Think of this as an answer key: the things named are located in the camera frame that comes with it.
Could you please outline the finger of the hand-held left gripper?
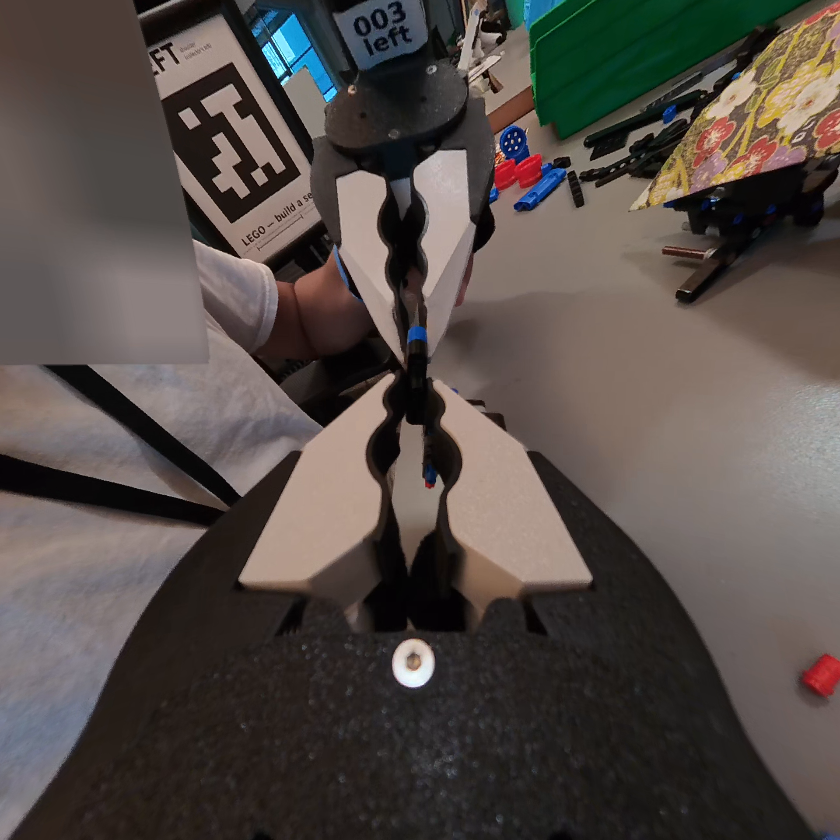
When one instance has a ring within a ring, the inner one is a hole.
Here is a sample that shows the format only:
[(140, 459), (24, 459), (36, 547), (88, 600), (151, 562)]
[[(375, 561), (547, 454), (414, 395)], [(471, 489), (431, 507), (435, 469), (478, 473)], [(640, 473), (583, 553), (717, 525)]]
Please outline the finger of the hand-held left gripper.
[(385, 178), (354, 171), (336, 181), (339, 205), (339, 257), (375, 327), (403, 368), (407, 367), (405, 274), (396, 247), (382, 229), (390, 187)]
[(425, 209), (418, 245), (425, 259), (427, 346), (435, 349), (455, 308), (476, 234), (466, 150), (436, 151), (415, 168), (413, 188)]

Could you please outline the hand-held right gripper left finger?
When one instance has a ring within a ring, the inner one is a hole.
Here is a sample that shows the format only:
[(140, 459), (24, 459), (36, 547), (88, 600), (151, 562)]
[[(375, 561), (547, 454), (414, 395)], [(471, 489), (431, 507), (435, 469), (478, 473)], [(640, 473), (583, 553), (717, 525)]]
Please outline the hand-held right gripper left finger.
[(246, 589), (330, 601), (377, 631), (407, 623), (408, 572), (392, 504), (404, 375), (385, 374), (298, 453), (241, 571)]

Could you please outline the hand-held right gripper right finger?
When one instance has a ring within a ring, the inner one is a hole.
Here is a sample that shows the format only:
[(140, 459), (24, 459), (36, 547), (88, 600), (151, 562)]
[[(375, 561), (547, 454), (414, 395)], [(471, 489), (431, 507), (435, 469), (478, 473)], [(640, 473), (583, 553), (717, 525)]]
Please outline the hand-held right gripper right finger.
[(593, 582), (528, 450), (441, 381), (427, 387), (425, 478), (442, 487), (418, 549), (418, 625), (464, 631), (500, 599)]

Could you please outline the black blue lego assembly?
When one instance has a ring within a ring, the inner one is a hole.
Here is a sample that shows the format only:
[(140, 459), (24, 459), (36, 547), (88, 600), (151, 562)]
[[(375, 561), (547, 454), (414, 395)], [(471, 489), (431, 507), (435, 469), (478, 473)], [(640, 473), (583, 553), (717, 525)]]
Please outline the black blue lego assembly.
[(421, 326), (408, 330), (406, 344), (405, 420), (420, 427), (423, 438), (422, 475), (426, 488), (440, 480), (444, 488), (454, 485), (461, 467), (454, 439), (444, 430), (444, 398), (427, 376), (429, 349), (427, 331)]

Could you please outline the person's left forearm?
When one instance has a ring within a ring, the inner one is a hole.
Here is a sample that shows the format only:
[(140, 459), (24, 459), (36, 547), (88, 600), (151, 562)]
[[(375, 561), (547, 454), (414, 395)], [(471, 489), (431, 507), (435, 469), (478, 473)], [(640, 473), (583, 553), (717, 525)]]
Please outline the person's left forearm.
[(276, 282), (276, 291), (275, 320), (261, 348), (270, 358), (315, 361), (351, 350), (374, 331), (335, 255), (296, 282)]

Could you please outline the blue curved lego panel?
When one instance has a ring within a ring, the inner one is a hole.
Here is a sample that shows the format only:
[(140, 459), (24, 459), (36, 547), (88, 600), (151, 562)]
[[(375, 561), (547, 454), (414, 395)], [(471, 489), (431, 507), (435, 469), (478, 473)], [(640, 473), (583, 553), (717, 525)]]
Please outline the blue curved lego panel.
[(517, 213), (530, 212), (536, 208), (560, 186), (566, 179), (567, 174), (568, 172), (564, 168), (546, 171), (532, 189), (515, 202), (514, 211)]

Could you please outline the spread of black lego beams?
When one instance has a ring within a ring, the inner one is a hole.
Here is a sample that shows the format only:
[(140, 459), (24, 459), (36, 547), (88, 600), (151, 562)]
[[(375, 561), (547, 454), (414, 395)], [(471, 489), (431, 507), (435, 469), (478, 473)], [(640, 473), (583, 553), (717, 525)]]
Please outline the spread of black lego beams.
[(567, 171), (566, 182), (574, 206), (581, 208), (585, 204), (583, 183), (601, 187), (625, 175), (652, 179), (704, 108), (739, 79), (780, 33), (779, 24), (756, 27), (743, 42), (710, 59), (638, 114), (587, 136), (584, 147), (591, 151), (591, 161), (621, 150), (625, 154), (581, 174)]

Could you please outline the partly built lego chassis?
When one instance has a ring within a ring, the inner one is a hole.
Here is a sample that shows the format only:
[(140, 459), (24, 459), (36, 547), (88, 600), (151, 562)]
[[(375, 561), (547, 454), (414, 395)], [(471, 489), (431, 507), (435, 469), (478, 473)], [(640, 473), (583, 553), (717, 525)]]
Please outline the partly built lego chassis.
[(838, 166), (839, 155), (830, 154), (665, 202), (666, 207), (687, 215), (692, 234), (706, 235), (715, 228), (720, 239), (719, 245), (707, 250), (662, 249), (665, 256), (700, 263), (676, 291), (677, 302), (695, 302), (748, 248), (786, 218), (800, 228), (818, 225), (824, 216), (826, 190), (837, 180)]

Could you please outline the small red lego bush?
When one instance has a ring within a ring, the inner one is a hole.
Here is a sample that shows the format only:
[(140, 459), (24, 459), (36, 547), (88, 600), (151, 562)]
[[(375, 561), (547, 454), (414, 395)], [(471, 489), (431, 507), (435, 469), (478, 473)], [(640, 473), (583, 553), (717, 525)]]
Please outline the small red lego bush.
[(839, 685), (839, 659), (830, 654), (821, 655), (809, 668), (802, 671), (801, 685), (817, 697), (831, 697)]

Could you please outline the blue wristband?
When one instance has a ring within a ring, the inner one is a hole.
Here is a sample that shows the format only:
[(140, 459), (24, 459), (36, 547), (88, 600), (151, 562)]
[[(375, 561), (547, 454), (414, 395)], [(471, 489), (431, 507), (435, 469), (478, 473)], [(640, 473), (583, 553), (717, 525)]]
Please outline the blue wristband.
[(338, 269), (339, 276), (343, 284), (346, 286), (347, 290), (355, 300), (357, 300), (358, 302), (362, 302), (361, 294), (355, 286), (352, 277), (346, 265), (343, 262), (343, 259), (340, 255), (340, 249), (337, 245), (333, 245), (332, 247), (332, 257), (334, 259), (335, 265)]

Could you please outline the white side table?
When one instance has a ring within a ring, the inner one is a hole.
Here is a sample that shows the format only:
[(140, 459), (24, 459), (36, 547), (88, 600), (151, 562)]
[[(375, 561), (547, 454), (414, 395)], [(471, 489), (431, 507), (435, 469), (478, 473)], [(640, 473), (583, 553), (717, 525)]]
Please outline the white side table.
[(510, 30), (495, 50), (500, 60), (490, 69), (497, 91), (488, 89), (483, 99), (495, 135), (512, 124), (523, 125), (534, 112), (529, 33), (524, 25)]

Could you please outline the framed black white marker sign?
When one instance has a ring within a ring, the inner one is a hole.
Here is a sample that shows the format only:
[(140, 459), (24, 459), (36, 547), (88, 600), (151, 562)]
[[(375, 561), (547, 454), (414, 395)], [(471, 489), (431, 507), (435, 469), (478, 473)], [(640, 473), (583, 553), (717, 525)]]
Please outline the framed black white marker sign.
[(139, 21), (192, 225), (278, 266), (322, 233), (310, 132), (236, 2), (166, 2)]

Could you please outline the green plastic bin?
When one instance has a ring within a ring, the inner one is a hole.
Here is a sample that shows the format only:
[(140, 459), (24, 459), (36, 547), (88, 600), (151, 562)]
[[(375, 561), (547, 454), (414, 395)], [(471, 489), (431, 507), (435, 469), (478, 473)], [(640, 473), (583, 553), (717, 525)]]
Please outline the green plastic bin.
[(534, 111), (562, 139), (729, 47), (803, 1), (531, 2)]

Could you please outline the person's white shirt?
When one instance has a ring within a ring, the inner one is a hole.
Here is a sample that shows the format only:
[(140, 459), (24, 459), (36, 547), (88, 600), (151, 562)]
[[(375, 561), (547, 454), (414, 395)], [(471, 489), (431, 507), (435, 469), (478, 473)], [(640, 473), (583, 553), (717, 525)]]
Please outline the person's white shirt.
[[(319, 431), (253, 360), (278, 311), (266, 267), (195, 243), (209, 362), (95, 370), (244, 496)], [(42, 367), (1, 370), (2, 454), (218, 506)], [(1, 833), (9, 837), (84, 728), (126, 637), (203, 534), (15, 494), (1, 500)]]

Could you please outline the floral patterned paper sheet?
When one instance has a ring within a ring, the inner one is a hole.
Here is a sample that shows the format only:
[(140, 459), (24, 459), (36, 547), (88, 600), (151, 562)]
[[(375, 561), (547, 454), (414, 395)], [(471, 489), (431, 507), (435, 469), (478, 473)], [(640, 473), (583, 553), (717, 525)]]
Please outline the floral patterned paper sheet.
[(839, 152), (839, 3), (783, 31), (692, 123), (632, 211)]

